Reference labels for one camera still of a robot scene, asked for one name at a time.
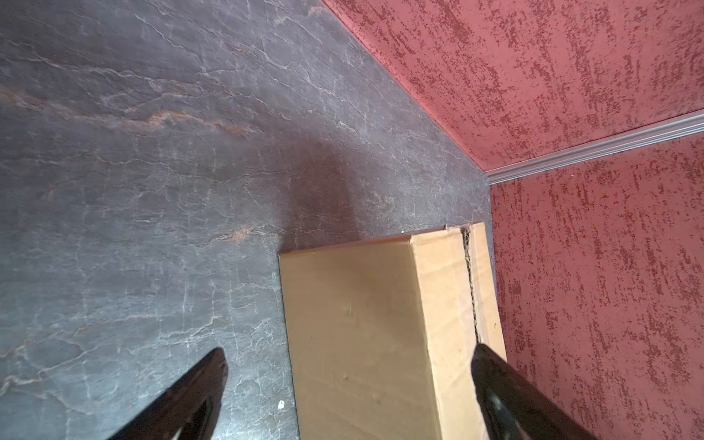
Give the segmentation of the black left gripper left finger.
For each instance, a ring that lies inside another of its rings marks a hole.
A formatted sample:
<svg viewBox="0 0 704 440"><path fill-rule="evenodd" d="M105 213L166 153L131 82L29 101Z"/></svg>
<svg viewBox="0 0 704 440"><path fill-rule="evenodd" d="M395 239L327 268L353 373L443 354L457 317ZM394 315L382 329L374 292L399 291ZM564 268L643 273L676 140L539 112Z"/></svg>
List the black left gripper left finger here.
<svg viewBox="0 0 704 440"><path fill-rule="evenodd" d="M214 348L113 434L114 439L210 439L227 384L223 348Z"/></svg>

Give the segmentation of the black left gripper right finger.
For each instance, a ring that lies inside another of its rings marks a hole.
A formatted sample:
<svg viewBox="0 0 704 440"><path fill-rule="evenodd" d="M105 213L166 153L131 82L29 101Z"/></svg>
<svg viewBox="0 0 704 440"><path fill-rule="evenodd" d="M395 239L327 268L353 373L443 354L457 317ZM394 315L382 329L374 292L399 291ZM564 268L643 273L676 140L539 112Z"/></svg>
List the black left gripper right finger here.
<svg viewBox="0 0 704 440"><path fill-rule="evenodd" d="M595 437L485 344L474 350L471 375L490 439Z"/></svg>

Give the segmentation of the brown cardboard express box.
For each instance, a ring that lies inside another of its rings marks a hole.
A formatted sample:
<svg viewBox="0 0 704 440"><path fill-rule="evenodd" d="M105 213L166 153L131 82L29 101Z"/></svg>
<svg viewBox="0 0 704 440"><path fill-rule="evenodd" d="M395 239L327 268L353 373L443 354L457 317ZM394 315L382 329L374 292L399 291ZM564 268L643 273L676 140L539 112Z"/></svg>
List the brown cardboard express box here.
<svg viewBox="0 0 704 440"><path fill-rule="evenodd" d="M470 363L506 353L482 223L282 253L303 439L485 439Z"/></svg>

